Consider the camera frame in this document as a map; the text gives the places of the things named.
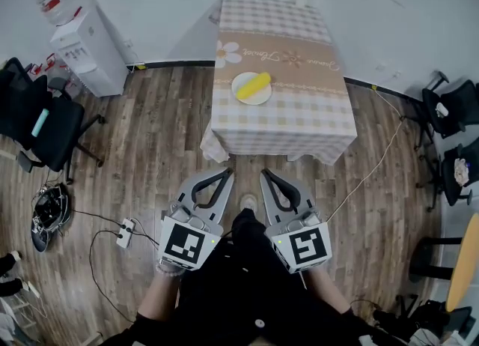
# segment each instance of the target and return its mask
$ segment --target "cable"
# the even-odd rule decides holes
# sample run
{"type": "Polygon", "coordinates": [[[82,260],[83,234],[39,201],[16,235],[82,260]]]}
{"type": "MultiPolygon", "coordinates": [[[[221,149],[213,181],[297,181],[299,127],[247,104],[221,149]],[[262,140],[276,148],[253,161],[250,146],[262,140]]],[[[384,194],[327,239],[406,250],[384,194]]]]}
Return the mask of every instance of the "cable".
{"type": "Polygon", "coordinates": [[[423,341],[422,339],[420,339],[416,334],[412,334],[412,336],[414,338],[417,338],[419,340],[419,342],[421,342],[423,345],[426,345],[426,346],[434,346],[434,343],[427,343],[426,341],[423,341]]]}
{"type": "Polygon", "coordinates": [[[143,231],[143,234],[148,237],[148,239],[150,240],[150,242],[153,244],[153,247],[154,247],[156,250],[158,250],[158,243],[157,243],[155,240],[153,240],[152,238],[150,238],[150,236],[148,236],[148,234],[147,234],[147,232],[144,230],[144,227],[143,227],[143,225],[141,224],[141,222],[139,222],[139,221],[138,221],[136,218],[134,218],[134,217],[132,217],[131,220],[132,220],[132,221],[136,221],[136,222],[140,225],[141,230],[143,231]]]}
{"type": "Polygon", "coordinates": [[[97,233],[95,233],[94,237],[93,237],[93,240],[91,241],[91,245],[90,245],[90,254],[88,255],[88,260],[90,262],[90,268],[91,268],[91,278],[93,278],[93,282],[95,282],[95,285],[97,286],[98,288],[98,291],[106,298],[106,300],[110,303],[110,305],[112,305],[113,309],[115,309],[118,313],[121,314],[121,316],[123,318],[125,318],[128,322],[130,323],[133,323],[133,321],[131,321],[125,314],[123,314],[119,308],[117,308],[113,302],[106,296],[105,293],[103,293],[101,287],[98,285],[98,282],[97,280],[95,279],[95,275],[94,275],[94,272],[93,272],[93,263],[91,261],[91,254],[92,254],[92,250],[93,250],[93,245],[95,244],[95,240],[96,238],[98,237],[98,234],[100,233],[112,233],[114,234],[116,237],[118,237],[118,234],[116,234],[114,231],[110,231],[110,230],[99,230],[97,231],[97,233]]]}
{"type": "Polygon", "coordinates": [[[48,182],[48,177],[50,176],[50,168],[48,168],[48,172],[46,173],[46,179],[45,179],[45,182],[42,183],[42,186],[43,185],[46,185],[46,183],[48,182]]]}
{"type": "Polygon", "coordinates": [[[377,303],[375,303],[375,302],[373,302],[373,301],[363,300],[362,298],[358,298],[357,300],[351,301],[350,305],[352,305],[352,304],[355,303],[355,302],[368,302],[368,303],[370,303],[371,305],[373,305],[375,309],[382,310],[382,307],[381,307],[379,304],[377,304],[377,303]]]}
{"type": "MultiPolygon", "coordinates": [[[[131,49],[131,47],[130,47],[130,50],[131,50],[131,51],[133,52],[133,54],[135,55],[136,60],[137,60],[136,62],[137,62],[138,64],[140,64],[140,58],[138,57],[138,55],[136,54],[136,52],[135,52],[133,49],[131,49]]],[[[131,73],[131,74],[134,74],[136,64],[133,62],[132,65],[133,65],[133,68],[131,69],[130,73],[131,73]]]]}
{"type": "Polygon", "coordinates": [[[57,176],[57,178],[54,179],[54,180],[51,180],[50,182],[56,182],[56,181],[58,181],[58,179],[61,177],[62,174],[63,174],[63,169],[60,170],[60,174],[57,176]]]}
{"type": "MultiPolygon", "coordinates": [[[[389,101],[387,101],[383,96],[381,96],[381,94],[379,94],[375,88],[373,88],[373,91],[374,91],[374,93],[376,93],[378,96],[380,96],[392,109],[394,109],[394,110],[396,111],[397,115],[399,116],[399,118],[401,119],[402,116],[401,116],[401,114],[399,113],[399,111],[398,111],[393,105],[391,105],[391,103],[390,103],[389,101]]],[[[397,133],[399,132],[399,129],[401,128],[402,125],[403,125],[403,122],[400,121],[399,125],[397,125],[396,131],[394,132],[393,136],[391,137],[391,141],[389,142],[388,146],[386,147],[386,149],[385,149],[385,151],[384,151],[384,154],[382,155],[382,157],[381,157],[381,159],[379,160],[379,162],[377,163],[377,165],[373,167],[373,170],[371,170],[371,171],[369,172],[369,174],[368,174],[366,177],[364,177],[364,178],[361,180],[360,183],[358,183],[358,186],[355,187],[355,188],[353,189],[353,191],[350,192],[350,194],[348,194],[348,195],[346,196],[346,198],[340,203],[340,205],[339,205],[338,207],[336,207],[336,209],[332,212],[331,216],[329,216],[328,219],[326,220],[326,223],[329,222],[329,220],[330,220],[333,216],[335,216],[335,214],[336,214],[336,213],[343,207],[343,205],[346,203],[347,199],[362,185],[362,183],[365,182],[365,181],[374,173],[374,171],[375,171],[377,168],[379,168],[379,165],[381,165],[382,161],[385,159],[386,154],[388,153],[388,150],[389,150],[389,148],[391,147],[392,143],[394,142],[394,139],[396,138],[397,133]]]]}
{"type": "Polygon", "coordinates": [[[74,211],[75,213],[86,214],[87,216],[97,217],[97,218],[104,219],[105,221],[108,221],[108,222],[116,223],[118,226],[120,226],[123,229],[125,229],[125,227],[126,227],[124,224],[119,223],[118,221],[115,221],[114,219],[105,218],[104,216],[101,216],[99,214],[87,213],[86,211],[80,211],[80,210],[75,210],[75,209],[72,209],[72,211],[74,211]]]}
{"type": "Polygon", "coordinates": [[[159,243],[157,243],[152,237],[150,237],[148,234],[142,234],[142,233],[137,233],[136,231],[132,231],[132,229],[130,228],[126,228],[126,231],[128,231],[129,233],[133,234],[133,235],[138,235],[139,237],[146,237],[148,240],[151,241],[151,243],[153,244],[153,246],[159,246],[159,243]]]}
{"type": "Polygon", "coordinates": [[[48,318],[48,315],[47,315],[46,310],[45,310],[45,306],[43,306],[42,297],[40,296],[40,297],[38,297],[38,299],[40,300],[40,303],[41,303],[41,305],[42,305],[43,313],[42,313],[40,310],[38,310],[35,306],[33,306],[31,303],[28,303],[28,304],[31,306],[31,308],[32,308],[33,310],[35,310],[36,312],[38,312],[38,314],[40,314],[42,317],[48,318]]]}
{"type": "Polygon", "coordinates": [[[225,238],[226,236],[228,236],[232,231],[233,231],[233,229],[231,229],[228,233],[223,234],[223,235],[222,235],[222,238],[225,238]]]}
{"type": "Polygon", "coordinates": [[[423,328],[421,328],[421,329],[422,329],[422,333],[423,333],[424,336],[426,337],[426,339],[427,339],[427,341],[429,342],[429,344],[430,344],[431,346],[434,346],[434,344],[431,342],[431,340],[430,340],[429,337],[427,336],[426,330],[423,329],[423,328]]]}

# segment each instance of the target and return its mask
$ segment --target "table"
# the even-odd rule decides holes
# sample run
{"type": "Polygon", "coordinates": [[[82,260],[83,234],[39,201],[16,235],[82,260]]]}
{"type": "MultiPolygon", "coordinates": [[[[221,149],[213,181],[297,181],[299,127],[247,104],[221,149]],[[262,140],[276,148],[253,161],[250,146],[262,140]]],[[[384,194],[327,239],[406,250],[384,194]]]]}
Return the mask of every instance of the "table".
{"type": "Polygon", "coordinates": [[[446,310],[452,312],[467,292],[479,260],[479,214],[469,221],[463,238],[422,238],[412,254],[409,279],[417,282],[421,276],[451,280],[446,310]],[[461,245],[455,267],[431,266],[433,246],[461,245]]]}
{"type": "Polygon", "coordinates": [[[332,165],[357,136],[334,48],[317,10],[277,0],[222,0],[213,103],[201,149],[222,162],[232,154],[311,154],[332,165]],[[264,104],[238,101],[231,82],[268,72],[264,104]]]}

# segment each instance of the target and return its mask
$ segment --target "tablecloth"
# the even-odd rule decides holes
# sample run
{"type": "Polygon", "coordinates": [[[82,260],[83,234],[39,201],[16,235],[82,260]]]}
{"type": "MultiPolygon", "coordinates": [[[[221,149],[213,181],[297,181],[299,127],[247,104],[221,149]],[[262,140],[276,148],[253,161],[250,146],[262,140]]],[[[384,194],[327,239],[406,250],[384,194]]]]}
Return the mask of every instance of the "tablecloth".
{"type": "Polygon", "coordinates": [[[317,10],[278,0],[222,0],[211,121],[201,149],[228,154],[311,154],[332,165],[357,136],[332,42],[317,10]],[[272,96],[250,106],[235,76],[268,72],[272,96]]]}

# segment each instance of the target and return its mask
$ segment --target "wooden floor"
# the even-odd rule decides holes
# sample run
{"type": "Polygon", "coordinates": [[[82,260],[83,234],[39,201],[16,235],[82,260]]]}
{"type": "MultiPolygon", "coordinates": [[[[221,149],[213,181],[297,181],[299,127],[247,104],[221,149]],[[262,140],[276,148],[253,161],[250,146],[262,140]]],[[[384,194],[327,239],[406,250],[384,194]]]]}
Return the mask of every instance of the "wooden floor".
{"type": "MultiPolygon", "coordinates": [[[[105,165],[76,151],[74,184],[69,188],[74,207],[122,220],[135,217],[145,230],[159,237],[159,220],[182,180],[200,170],[220,165],[206,161],[199,145],[210,118],[213,69],[176,67],[146,70],[130,76],[125,94],[101,100],[79,97],[87,117],[106,116],[107,125],[95,125],[82,144],[105,165]]],[[[398,118],[378,96],[349,86],[358,138],[334,166],[311,157],[288,163],[285,157],[232,156],[223,164],[236,169],[236,181],[223,225],[227,231],[245,192],[260,196],[259,174],[264,167],[283,170],[306,182],[316,193],[317,207],[329,216],[377,164],[392,137],[398,118]]],[[[388,97],[396,107],[408,106],[388,97]]],[[[427,296],[426,283],[406,283],[408,260],[424,235],[439,235],[439,207],[426,213],[431,191],[416,189],[427,178],[425,164],[412,149],[418,128],[405,121],[384,163],[359,187],[330,224],[333,258],[329,272],[349,300],[358,297],[389,309],[398,292],[427,296]]],[[[9,139],[0,149],[17,153],[9,139]]],[[[45,169],[23,172],[12,160],[0,157],[0,250],[17,249],[25,260],[16,271],[43,294],[48,319],[37,316],[45,337],[54,345],[78,345],[91,333],[105,336],[129,324],[100,296],[91,278],[88,251],[100,229],[115,225],[75,214],[64,237],[57,237],[45,254],[37,254],[30,240],[31,198],[46,178],[45,169]]],[[[264,220],[263,206],[259,220],[264,220]]],[[[128,250],[116,238],[102,233],[94,247],[96,278],[119,309],[135,317],[141,298],[153,278],[155,251],[144,238],[134,237],[128,250]]],[[[35,299],[31,302],[39,305],[35,299]]],[[[368,304],[356,303],[367,317],[368,304]]]]}

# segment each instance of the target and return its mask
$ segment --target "sneaker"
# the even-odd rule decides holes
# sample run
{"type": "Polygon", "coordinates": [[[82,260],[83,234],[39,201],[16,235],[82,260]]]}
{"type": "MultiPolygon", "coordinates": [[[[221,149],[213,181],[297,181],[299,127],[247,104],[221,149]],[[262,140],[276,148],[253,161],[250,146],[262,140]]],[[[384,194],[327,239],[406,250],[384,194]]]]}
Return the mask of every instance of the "sneaker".
{"type": "Polygon", "coordinates": [[[15,258],[15,262],[18,262],[22,259],[22,255],[16,250],[13,250],[10,254],[12,254],[13,258],[15,258]]]}
{"type": "Polygon", "coordinates": [[[241,197],[241,201],[239,201],[239,211],[243,209],[251,209],[253,213],[257,214],[257,199],[252,194],[245,194],[241,197]]]}

